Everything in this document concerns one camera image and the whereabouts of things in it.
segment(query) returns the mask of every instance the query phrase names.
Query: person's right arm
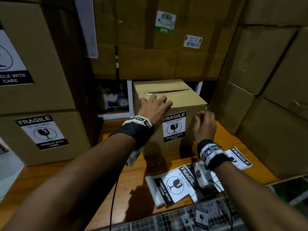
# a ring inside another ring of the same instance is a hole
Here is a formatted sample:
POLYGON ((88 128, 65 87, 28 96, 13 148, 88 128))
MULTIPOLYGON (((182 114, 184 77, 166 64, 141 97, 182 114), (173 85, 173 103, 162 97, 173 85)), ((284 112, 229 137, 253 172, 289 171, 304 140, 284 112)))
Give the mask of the person's right arm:
MULTIPOLYGON (((196 143, 214 140, 215 115, 209 111, 195 116, 196 143)), ((249 230, 308 230, 308 220, 277 195, 236 168, 224 162, 214 168, 227 196, 249 230)))

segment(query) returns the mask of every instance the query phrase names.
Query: wooden table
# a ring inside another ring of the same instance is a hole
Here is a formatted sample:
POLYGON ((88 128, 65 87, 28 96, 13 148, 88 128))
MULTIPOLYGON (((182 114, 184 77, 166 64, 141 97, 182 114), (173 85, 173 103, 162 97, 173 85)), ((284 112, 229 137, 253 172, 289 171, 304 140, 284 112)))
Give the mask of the wooden table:
MULTIPOLYGON (((110 122, 104 123, 100 138, 105 139, 110 132, 115 130, 115 127, 120 126, 122 123, 123 120, 110 120, 110 122)), ((237 137, 229 134, 219 123, 217 123, 217 132, 214 141, 224 150, 228 150, 233 146, 237 147, 237 149, 253 164, 251 168, 244 172, 260 183, 265 185, 279 181, 279 179, 276 178, 237 137)), ((194 154, 180 155, 179 151, 170 152, 164 154, 163 157, 147 160, 145 160, 141 154, 133 167, 124 167, 115 194, 112 223, 116 224, 123 221, 133 221, 167 210, 174 210, 179 207, 191 205, 193 202, 190 197, 187 196, 171 207, 157 209, 145 181, 145 177, 167 172, 183 164, 189 164, 195 158, 196 156, 194 154)), ((4 198, 2 204, 0 204, 0 229, 2 229, 10 217, 17 211, 24 199, 35 188, 40 186, 50 176, 58 172, 68 163, 69 161, 61 161, 25 167, 4 198)), ((109 225, 113 192, 114 189, 110 191, 86 230, 100 229, 109 225)))

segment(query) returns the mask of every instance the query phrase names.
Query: forearm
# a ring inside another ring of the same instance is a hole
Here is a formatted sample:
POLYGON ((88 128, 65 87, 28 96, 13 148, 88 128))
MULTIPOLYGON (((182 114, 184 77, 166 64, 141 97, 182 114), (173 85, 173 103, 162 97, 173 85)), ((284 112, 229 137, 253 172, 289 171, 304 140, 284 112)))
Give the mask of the forearm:
POLYGON ((307 219, 231 162, 214 169, 250 230, 308 230, 307 219))
POLYGON ((135 144, 121 133, 103 140, 37 188, 3 230, 83 230, 135 144))

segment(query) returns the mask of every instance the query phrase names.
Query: black cable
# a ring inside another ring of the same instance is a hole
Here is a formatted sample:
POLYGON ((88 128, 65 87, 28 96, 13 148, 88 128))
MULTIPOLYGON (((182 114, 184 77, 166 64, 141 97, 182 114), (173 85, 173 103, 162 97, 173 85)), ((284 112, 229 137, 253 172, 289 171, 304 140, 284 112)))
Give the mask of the black cable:
POLYGON ((227 199, 227 197, 226 197, 224 191, 220 188, 220 186, 217 185, 215 182, 214 182, 214 184, 215 184, 216 186, 218 186, 218 188, 221 190, 221 193, 224 195, 224 197, 225 197, 225 199, 226 199, 226 202, 227 202, 227 205, 228 205, 228 209, 229 209, 229 212, 230 212, 230 216, 231 216, 231 229, 230 229, 230 230, 232 231, 232 230, 233 230, 233 216, 232 216, 232 214, 231 214, 231 207, 230 207, 230 204, 229 204, 229 200, 227 199))
POLYGON ((115 201, 115 193, 116 193, 116 187, 118 186, 118 181, 119 178, 117 179, 115 183, 115 191, 113 192, 113 198, 112 198, 112 203, 111 203, 111 211, 110 211, 110 224, 109 224, 109 231, 111 231, 111 220, 112 220, 112 210, 113 210, 113 202, 115 201))

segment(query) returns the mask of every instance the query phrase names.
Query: white floor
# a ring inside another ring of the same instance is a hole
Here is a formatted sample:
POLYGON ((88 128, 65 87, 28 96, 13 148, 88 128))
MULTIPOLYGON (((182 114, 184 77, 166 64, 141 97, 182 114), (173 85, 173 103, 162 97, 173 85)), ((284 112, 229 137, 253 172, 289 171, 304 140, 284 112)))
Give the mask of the white floor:
MULTIPOLYGON (((1 138, 0 143, 10 149, 1 138)), ((0 203, 23 167, 23 162, 14 152, 9 151, 0 155, 0 203)))

